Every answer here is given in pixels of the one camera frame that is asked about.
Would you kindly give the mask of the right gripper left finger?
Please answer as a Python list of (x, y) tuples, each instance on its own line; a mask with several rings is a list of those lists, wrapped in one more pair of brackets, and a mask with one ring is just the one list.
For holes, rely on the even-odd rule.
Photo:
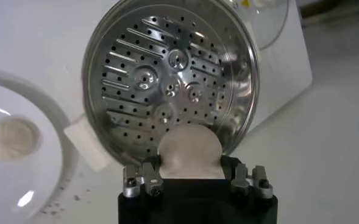
[(160, 155), (146, 158), (140, 166), (126, 165), (123, 168), (123, 196), (137, 198), (143, 192), (148, 197), (163, 195), (163, 178), (160, 175)]

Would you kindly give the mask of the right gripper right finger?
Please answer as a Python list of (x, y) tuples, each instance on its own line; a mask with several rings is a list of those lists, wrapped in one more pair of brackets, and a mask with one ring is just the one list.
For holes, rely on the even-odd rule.
[(238, 158), (223, 155), (220, 159), (225, 179), (230, 180), (235, 194), (248, 196), (254, 194), (262, 200), (270, 200), (273, 186), (269, 182), (264, 166), (255, 166), (252, 172)]

